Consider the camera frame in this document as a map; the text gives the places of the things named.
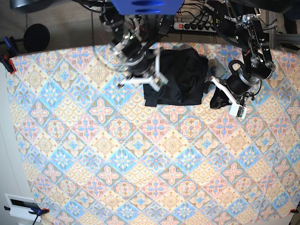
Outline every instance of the patterned tablecloth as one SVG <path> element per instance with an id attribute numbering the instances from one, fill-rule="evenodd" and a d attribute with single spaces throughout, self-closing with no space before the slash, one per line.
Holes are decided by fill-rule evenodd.
<path id="1" fill-rule="evenodd" d="M 181 44 L 160 44 L 184 48 Z M 190 44 L 228 76 L 227 45 Z M 44 224 L 240 225 L 300 200 L 300 61 L 273 51 L 245 120 L 197 106 L 145 107 L 106 46 L 16 57 L 7 74 L 20 156 Z"/>

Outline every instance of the wall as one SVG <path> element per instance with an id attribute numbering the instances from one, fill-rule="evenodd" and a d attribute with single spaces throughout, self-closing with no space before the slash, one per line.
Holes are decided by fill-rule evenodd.
<path id="1" fill-rule="evenodd" d="M 0 63 L 0 225 L 31 225 L 32 221 L 8 215 L 9 206 L 4 194 L 32 198 L 19 150 L 8 103 L 5 68 Z"/>

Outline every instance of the cable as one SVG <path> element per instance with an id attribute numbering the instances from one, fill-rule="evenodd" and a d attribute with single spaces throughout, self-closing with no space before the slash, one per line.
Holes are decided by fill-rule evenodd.
<path id="1" fill-rule="evenodd" d="M 275 19 L 272 23 L 270 23 L 270 24 L 266 24 L 261 18 L 258 18 L 260 21 L 262 21 L 262 23 L 264 24 L 264 25 L 266 25 L 266 26 L 271 26 L 271 25 L 273 25 L 275 22 L 277 22 L 277 19 Z"/>
<path id="2" fill-rule="evenodd" d="M 96 11 L 94 9 L 91 9 L 83 4 L 80 4 L 82 7 L 84 7 L 85 9 L 87 9 L 88 11 L 94 12 L 94 13 L 103 13 L 103 11 Z"/>
<path id="3" fill-rule="evenodd" d="M 191 5 L 191 6 L 197 6 L 199 7 L 201 10 L 202 10 L 202 5 L 200 4 L 197 4 L 197 3 L 184 3 L 182 4 L 183 6 L 188 6 L 188 5 Z"/>
<path id="4" fill-rule="evenodd" d="M 258 91 L 257 91 L 253 96 L 258 95 L 258 93 L 259 93 L 259 92 L 261 91 L 261 89 L 262 89 L 262 85 L 263 85 L 263 81 L 261 80 L 261 85 L 260 85 Z"/>
<path id="5" fill-rule="evenodd" d="M 263 29 L 263 30 L 272 30 L 272 29 L 275 29 L 275 28 L 277 28 L 277 25 L 276 25 L 276 26 L 274 26 L 274 27 L 265 28 L 265 29 Z"/>
<path id="6" fill-rule="evenodd" d="M 182 11 L 182 12 L 180 12 L 180 14 L 182 14 L 182 13 L 189 13 L 189 14 L 191 14 L 194 18 L 196 18 L 196 16 L 195 16 L 194 14 L 192 14 L 191 12 L 189 12 L 189 11 Z"/>
<path id="7" fill-rule="evenodd" d="M 88 0 L 72 0 L 74 2 L 77 2 L 81 5 L 86 6 L 96 6 L 96 7 L 105 7 L 105 8 L 114 8 L 113 4 L 111 2 L 98 2 L 98 1 L 88 1 Z"/>
<path id="8" fill-rule="evenodd" d="M 91 19 L 91 23 L 92 23 L 92 46 L 95 46 L 93 12 L 90 13 L 90 19 Z"/>
<path id="9" fill-rule="evenodd" d="M 28 29 L 28 25 L 27 25 L 27 14 L 26 14 L 26 29 Z"/>
<path id="10" fill-rule="evenodd" d="M 248 50 L 249 47 L 248 46 L 244 46 L 242 44 L 239 44 L 239 43 L 236 43 L 232 40 L 230 40 L 225 34 L 223 34 L 222 32 L 220 32 L 220 30 L 218 29 L 218 26 L 217 26 L 217 12 L 218 10 L 214 10 L 214 13 L 213 13 L 213 16 L 212 16 L 212 22 L 213 22 L 213 25 L 214 25 L 214 28 L 215 28 L 215 31 L 217 32 L 217 34 L 223 38 L 226 42 L 228 42 L 230 45 L 233 45 L 233 46 L 236 46 L 238 48 L 242 48 L 242 49 L 245 49 L 245 50 Z"/>

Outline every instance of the pink floral motif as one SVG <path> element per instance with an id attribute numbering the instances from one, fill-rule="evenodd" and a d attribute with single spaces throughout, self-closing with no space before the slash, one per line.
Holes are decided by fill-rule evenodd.
<path id="1" fill-rule="evenodd" d="M 246 132 L 251 137 L 258 136 L 264 129 L 264 121 L 260 116 L 252 116 L 245 124 Z"/>
<path id="2" fill-rule="evenodd" d="M 287 164 L 286 158 L 281 161 L 281 164 L 275 167 L 275 171 L 278 173 L 278 176 L 281 177 L 285 171 L 287 171 L 290 166 Z"/>
<path id="3" fill-rule="evenodd" d="M 214 124 L 211 125 L 210 128 L 223 142 L 229 135 L 233 134 L 237 127 L 237 122 L 232 118 L 232 116 L 225 112 Z"/>
<path id="4" fill-rule="evenodd" d="M 229 221 L 231 218 L 227 216 L 226 212 L 222 212 L 220 217 L 217 217 L 214 219 L 214 221 L 218 224 L 218 225 L 224 225 L 226 223 L 226 221 Z"/>
<path id="5" fill-rule="evenodd" d="M 170 124 L 155 112 L 140 126 L 140 130 L 157 143 L 170 130 Z"/>
<path id="6" fill-rule="evenodd" d="M 44 122 L 45 122 L 45 118 L 47 116 L 49 116 L 49 112 L 48 110 L 44 109 L 42 107 L 42 104 L 40 102 L 37 101 L 37 103 L 35 104 L 35 109 L 33 109 L 31 112 L 30 112 L 31 116 L 36 118 L 37 122 L 40 124 L 40 125 L 43 125 Z"/>
<path id="7" fill-rule="evenodd" d="M 124 199 L 130 198 L 135 193 L 135 187 L 127 182 L 121 181 L 115 186 L 115 192 L 118 193 Z"/>
<path id="8" fill-rule="evenodd" d="M 58 170 L 55 170 L 52 164 L 48 164 L 48 169 L 44 170 L 43 173 L 50 177 L 53 182 L 57 181 L 57 177 L 61 175 Z"/>
<path id="9" fill-rule="evenodd" d="M 53 71 L 59 62 L 57 51 L 42 52 L 38 55 L 39 66 L 47 72 Z"/>
<path id="10" fill-rule="evenodd" d="M 275 134 L 275 137 L 279 139 L 290 127 L 289 119 L 285 113 L 282 113 L 271 125 L 270 128 Z"/>
<path id="11" fill-rule="evenodd" d="M 213 198 L 218 196 L 222 191 L 228 187 L 226 181 L 220 176 L 217 175 L 213 180 L 206 184 L 203 189 Z"/>
<path id="12" fill-rule="evenodd" d="M 65 57 L 75 69 L 82 72 L 93 57 L 93 52 L 88 47 L 72 48 Z"/>
<path id="13" fill-rule="evenodd" d="M 33 143 L 40 131 L 40 128 L 37 126 L 36 122 L 27 116 L 20 127 L 20 131 L 28 139 L 28 141 Z"/>
<path id="14" fill-rule="evenodd" d="M 99 129 L 99 125 L 87 115 L 83 115 L 73 127 L 73 131 L 86 143 L 91 141 Z"/>
<path id="15" fill-rule="evenodd" d="M 237 163 L 232 163 L 230 169 L 225 170 L 223 172 L 223 175 L 228 177 L 228 180 L 230 182 L 233 182 L 235 180 L 235 177 L 241 175 L 242 172 L 243 171 L 241 169 L 238 169 Z"/>
<path id="16" fill-rule="evenodd" d="M 272 187 L 274 183 L 276 182 L 277 178 L 276 175 L 271 172 L 264 176 L 258 183 L 257 185 L 260 187 L 260 189 L 263 192 L 266 192 L 268 188 Z"/>
<path id="17" fill-rule="evenodd" d="M 107 220 L 108 225 L 124 225 L 123 221 L 120 221 L 117 216 L 113 215 L 111 220 Z"/>
<path id="18" fill-rule="evenodd" d="M 108 165 L 106 165 L 103 168 L 103 171 L 98 174 L 98 177 L 100 179 L 105 180 L 106 184 L 112 185 L 113 184 L 113 180 L 118 179 L 119 175 L 116 172 L 113 172 L 112 169 Z"/>
<path id="19" fill-rule="evenodd" d="M 95 177 L 92 177 L 88 183 L 84 185 L 84 189 L 94 198 L 99 199 L 107 190 L 107 187 Z"/>
<path id="20" fill-rule="evenodd" d="M 248 188 L 250 188 L 252 185 L 252 180 L 250 177 L 248 176 L 244 176 L 239 178 L 236 183 L 235 183 L 235 189 L 238 192 L 244 192 L 246 191 Z"/>
<path id="21" fill-rule="evenodd" d="M 132 132 L 132 125 L 122 117 L 117 117 L 108 125 L 109 133 L 118 140 L 125 140 Z"/>
<path id="22" fill-rule="evenodd" d="M 92 105 L 89 112 L 99 123 L 104 124 L 108 121 L 108 116 L 112 116 L 114 111 L 112 107 L 106 105 L 102 98 L 99 98 L 95 105 Z"/>
<path id="23" fill-rule="evenodd" d="M 58 219 L 64 222 L 64 224 L 71 224 L 74 222 L 72 217 L 69 217 L 65 211 L 61 212 L 61 215 L 58 216 Z"/>
<path id="24" fill-rule="evenodd" d="M 47 133 L 55 140 L 61 140 L 67 132 L 65 124 L 58 119 L 51 119 L 46 128 Z"/>
<path id="25" fill-rule="evenodd" d="M 175 166 L 170 166 L 167 172 L 160 175 L 163 179 L 167 180 L 170 185 L 176 183 L 177 180 L 183 177 L 182 172 L 178 172 Z"/>
<path id="26" fill-rule="evenodd" d="M 184 180 L 176 187 L 176 192 L 183 197 L 190 197 L 197 191 L 197 184 L 192 180 Z"/>
<path id="27" fill-rule="evenodd" d="M 167 116 L 170 122 L 176 123 L 183 117 L 187 109 L 184 106 L 166 105 L 161 111 Z"/>
<path id="28" fill-rule="evenodd" d="M 269 217 L 269 215 L 273 214 L 273 212 L 274 212 L 274 210 L 269 205 L 265 211 L 261 212 L 261 216 L 263 217 L 263 219 L 267 219 Z"/>
<path id="29" fill-rule="evenodd" d="M 161 225 L 177 225 L 179 221 L 174 220 L 174 217 L 168 216 L 166 220 L 160 222 Z"/>
<path id="30" fill-rule="evenodd" d="M 155 177 L 146 186 L 144 186 L 142 190 L 152 199 L 156 200 L 165 194 L 169 190 L 169 187 L 162 180 Z"/>
<path id="31" fill-rule="evenodd" d="M 291 106 L 287 109 L 287 113 L 289 114 L 291 120 L 295 122 L 300 116 L 300 103 L 299 99 L 296 99 Z"/>
<path id="32" fill-rule="evenodd" d="M 199 118 L 187 117 L 180 123 L 180 133 L 187 139 L 197 138 L 203 129 L 203 123 Z"/>
<path id="33" fill-rule="evenodd" d="M 16 73 L 18 74 L 18 77 L 23 78 L 23 76 L 26 74 L 27 69 L 32 64 L 32 58 L 31 55 L 22 55 L 22 56 L 16 56 L 13 59 L 14 66 L 16 68 Z"/>

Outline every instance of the black cloth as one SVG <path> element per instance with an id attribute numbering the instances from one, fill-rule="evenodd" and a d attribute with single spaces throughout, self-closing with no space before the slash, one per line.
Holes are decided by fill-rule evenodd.
<path id="1" fill-rule="evenodd" d="M 160 72 L 169 80 L 158 92 L 144 84 L 145 106 L 200 105 L 208 59 L 195 49 L 163 50 Z"/>

